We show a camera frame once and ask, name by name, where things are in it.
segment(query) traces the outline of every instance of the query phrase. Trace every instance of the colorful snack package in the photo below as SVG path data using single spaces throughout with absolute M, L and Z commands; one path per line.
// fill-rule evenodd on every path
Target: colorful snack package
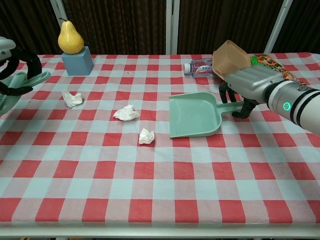
M 273 70 L 276 70 L 276 71 L 282 73 L 283 74 L 283 78 L 285 80 L 291 80 L 291 81 L 300 82 L 299 79 L 294 74 L 292 74 L 291 72 L 287 71 L 281 64 L 276 62 L 269 55 L 266 55 L 266 54 L 255 55 L 255 56 L 250 57 L 250 61 L 251 61 L 252 65 L 265 66 L 265 67 L 267 67 L 269 69 L 273 69 Z

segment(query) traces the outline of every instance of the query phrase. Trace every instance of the crumpled tissue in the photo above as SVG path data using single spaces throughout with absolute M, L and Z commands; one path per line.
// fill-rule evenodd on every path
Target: crumpled tissue
M 128 105 L 116 111 L 113 117 L 122 121 L 130 121 L 140 117 L 140 114 L 138 111 L 135 111 L 135 107 L 133 105 Z
M 155 132 L 143 128 L 139 134 L 139 144 L 150 144 L 155 140 Z
M 76 105 L 82 104 L 82 101 L 83 101 L 83 99 L 81 97 L 81 93 L 77 93 L 76 95 L 73 96 L 67 90 L 64 90 L 62 92 L 62 97 L 63 97 L 63 100 L 65 101 L 66 105 L 69 108 L 72 108 Z

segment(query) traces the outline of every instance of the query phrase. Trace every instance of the dark curtain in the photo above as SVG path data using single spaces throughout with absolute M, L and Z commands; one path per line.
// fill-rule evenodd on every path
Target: dark curtain
M 63 0 L 92 54 L 165 54 L 166 0 Z
M 212 54 L 226 40 L 262 53 L 282 0 L 180 0 L 178 54 Z
M 320 54 L 320 1 L 294 0 L 272 49 Z
M 58 54 L 59 33 L 50 0 L 0 0 L 0 36 L 35 54 Z

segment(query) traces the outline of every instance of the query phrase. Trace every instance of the robotic hand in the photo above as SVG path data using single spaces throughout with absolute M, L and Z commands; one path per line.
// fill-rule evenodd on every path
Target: robotic hand
M 284 80 L 282 73 L 260 65 L 252 65 L 227 75 L 219 86 L 223 103 L 236 102 L 235 92 L 244 98 L 240 112 L 232 116 L 249 117 L 256 105 L 266 103 L 268 108 L 294 124 L 320 135 L 320 90 L 305 83 Z
M 36 54 L 26 51 L 16 46 L 14 41 L 0 36 L 0 67 L 8 61 L 6 68 L 0 72 L 0 80 L 13 74 L 16 71 L 20 60 L 26 62 L 28 67 L 27 79 L 42 72 L 41 62 Z M 32 90 L 33 88 L 31 86 L 11 88 L 0 81 L 0 94 L 3 95 L 21 96 Z

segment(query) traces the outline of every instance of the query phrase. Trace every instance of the yellow pear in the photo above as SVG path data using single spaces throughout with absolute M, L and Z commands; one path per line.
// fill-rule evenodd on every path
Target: yellow pear
M 66 54 L 77 54 L 84 48 L 84 40 L 77 32 L 72 22 L 62 23 L 58 45 Z

